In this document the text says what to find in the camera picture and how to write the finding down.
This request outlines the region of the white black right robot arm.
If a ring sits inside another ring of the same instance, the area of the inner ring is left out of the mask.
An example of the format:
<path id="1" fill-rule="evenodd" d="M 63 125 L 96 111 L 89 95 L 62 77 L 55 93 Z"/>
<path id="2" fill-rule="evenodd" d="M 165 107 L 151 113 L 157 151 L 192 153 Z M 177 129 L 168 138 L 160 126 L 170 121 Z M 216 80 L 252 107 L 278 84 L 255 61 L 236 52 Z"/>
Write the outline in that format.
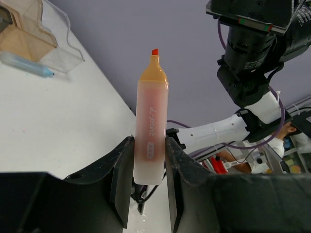
<path id="1" fill-rule="evenodd" d="M 211 0 L 206 13 L 229 27 L 217 77 L 239 107 L 227 119 L 175 131 L 183 152 L 204 151 L 218 144 L 270 142 L 290 116 L 272 77 L 311 44 L 308 0 Z"/>

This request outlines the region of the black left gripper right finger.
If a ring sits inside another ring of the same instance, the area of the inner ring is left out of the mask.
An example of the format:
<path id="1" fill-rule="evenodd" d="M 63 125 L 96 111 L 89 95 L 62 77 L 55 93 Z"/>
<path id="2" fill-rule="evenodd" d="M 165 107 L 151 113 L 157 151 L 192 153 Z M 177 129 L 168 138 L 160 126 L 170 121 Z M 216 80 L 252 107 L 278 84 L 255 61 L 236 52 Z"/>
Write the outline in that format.
<path id="1" fill-rule="evenodd" d="M 308 233 L 310 174 L 209 172 L 166 138 L 173 233 Z"/>

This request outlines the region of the orange highlighter pen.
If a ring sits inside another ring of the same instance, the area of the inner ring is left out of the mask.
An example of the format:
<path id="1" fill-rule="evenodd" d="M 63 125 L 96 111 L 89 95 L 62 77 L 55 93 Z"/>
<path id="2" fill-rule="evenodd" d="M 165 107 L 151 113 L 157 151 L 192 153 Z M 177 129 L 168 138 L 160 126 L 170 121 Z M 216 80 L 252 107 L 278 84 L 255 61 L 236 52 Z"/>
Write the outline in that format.
<path id="1" fill-rule="evenodd" d="M 136 184 L 159 185 L 164 176 L 169 82 L 158 49 L 138 81 L 133 178 Z"/>

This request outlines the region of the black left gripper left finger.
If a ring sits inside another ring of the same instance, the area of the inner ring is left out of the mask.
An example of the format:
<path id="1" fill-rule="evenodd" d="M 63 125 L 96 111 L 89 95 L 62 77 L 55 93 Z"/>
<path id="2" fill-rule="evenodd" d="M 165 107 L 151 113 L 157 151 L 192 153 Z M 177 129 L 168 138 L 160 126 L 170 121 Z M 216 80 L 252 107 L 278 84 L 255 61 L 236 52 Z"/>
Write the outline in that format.
<path id="1" fill-rule="evenodd" d="M 46 172 L 0 175 L 3 233 L 121 233 L 128 224 L 134 139 L 64 179 Z"/>

